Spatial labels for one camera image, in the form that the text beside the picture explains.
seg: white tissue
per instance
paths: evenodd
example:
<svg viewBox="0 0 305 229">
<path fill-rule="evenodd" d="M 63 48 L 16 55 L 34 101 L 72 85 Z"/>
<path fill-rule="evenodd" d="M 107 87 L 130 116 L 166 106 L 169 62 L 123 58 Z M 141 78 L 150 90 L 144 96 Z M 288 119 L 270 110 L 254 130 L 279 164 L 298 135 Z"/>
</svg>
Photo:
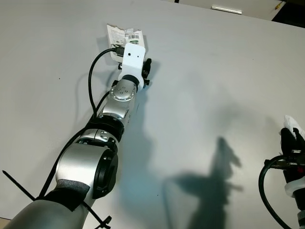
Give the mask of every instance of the white tissue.
<svg viewBox="0 0 305 229">
<path fill-rule="evenodd" d="M 293 134 L 293 136 L 295 138 L 296 138 L 296 135 L 294 133 L 294 128 L 297 128 L 299 130 L 299 133 L 302 136 L 302 138 L 305 139 L 305 131 L 299 126 L 297 121 L 294 118 L 292 118 L 291 116 L 289 116 L 289 115 L 284 116 L 284 127 L 289 129 L 289 131 Z"/>
</svg>

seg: white table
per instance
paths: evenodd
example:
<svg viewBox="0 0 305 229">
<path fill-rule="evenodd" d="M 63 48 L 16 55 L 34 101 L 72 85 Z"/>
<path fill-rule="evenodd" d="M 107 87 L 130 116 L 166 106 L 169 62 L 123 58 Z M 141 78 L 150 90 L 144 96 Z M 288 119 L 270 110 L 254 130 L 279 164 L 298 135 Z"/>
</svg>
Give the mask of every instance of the white table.
<svg viewBox="0 0 305 229">
<path fill-rule="evenodd" d="M 115 229 L 280 228 L 257 180 L 280 151 L 284 115 L 305 126 L 304 29 L 163 1 L 10 2 L 0 3 L 1 169 L 38 195 L 91 115 L 87 74 L 108 47 L 106 24 L 134 27 L 146 35 L 152 85 L 121 141 L 117 184 L 95 211 Z M 118 74 L 109 57 L 99 62 L 96 101 Z M 282 173 L 265 183 L 298 228 Z M 12 218 L 30 200 L 4 176 L 0 184 L 0 216 Z M 84 228 L 96 225 L 89 216 Z"/>
</svg>

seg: small package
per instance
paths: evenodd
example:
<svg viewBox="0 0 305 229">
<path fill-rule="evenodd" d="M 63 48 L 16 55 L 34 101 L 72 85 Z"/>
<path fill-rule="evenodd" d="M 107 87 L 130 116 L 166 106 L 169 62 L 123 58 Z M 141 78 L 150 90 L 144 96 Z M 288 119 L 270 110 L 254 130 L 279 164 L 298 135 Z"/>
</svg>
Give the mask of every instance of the small package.
<svg viewBox="0 0 305 229">
<path fill-rule="evenodd" d="M 134 31 L 133 28 L 124 30 L 117 26 L 107 24 L 107 31 L 110 48 L 114 48 L 118 45 L 125 47 L 125 44 L 127 43 L 138 44 L 145 48 L 141 30 Z M 110 54 L 114 61 L 122 63 L 123 57 L 118 56 L 115 52 L 111 52 Z"/>
</svg>

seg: barcode label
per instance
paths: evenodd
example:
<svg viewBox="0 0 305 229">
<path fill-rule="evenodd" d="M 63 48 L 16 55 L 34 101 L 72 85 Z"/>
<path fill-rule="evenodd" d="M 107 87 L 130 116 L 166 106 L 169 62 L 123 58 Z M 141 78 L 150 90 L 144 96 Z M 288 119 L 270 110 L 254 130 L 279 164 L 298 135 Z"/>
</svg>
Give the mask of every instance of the barcode label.
<svg viewBox="0 0 305 229">
<path fill-rule="evenodd" d="M 128 39 L 139 39 L 139 35 L 137 35 L 137 34 L 129 35 Z"/>
</svg>

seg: robotic arm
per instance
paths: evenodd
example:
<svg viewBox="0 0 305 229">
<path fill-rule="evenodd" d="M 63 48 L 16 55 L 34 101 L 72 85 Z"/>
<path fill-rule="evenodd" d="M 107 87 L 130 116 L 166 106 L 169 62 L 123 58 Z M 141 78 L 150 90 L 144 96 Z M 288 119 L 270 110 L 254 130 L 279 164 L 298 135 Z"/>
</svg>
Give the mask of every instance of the robotic arm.
<svg viewBox="0 0 305 229">
<path fill-rule="evenodd" d="M 125 46 L 122 72 L 97 117 L 60 157 L 53 191 L 24 208 L 5 229 L 81 229 L 88 209 L 114 187 L 119 142 L 131 117 L 137 92 L 149 84 L 151 60 L 145 49 Z M 107 222 L 99 227 L 110 228 Z"/>
</svg>

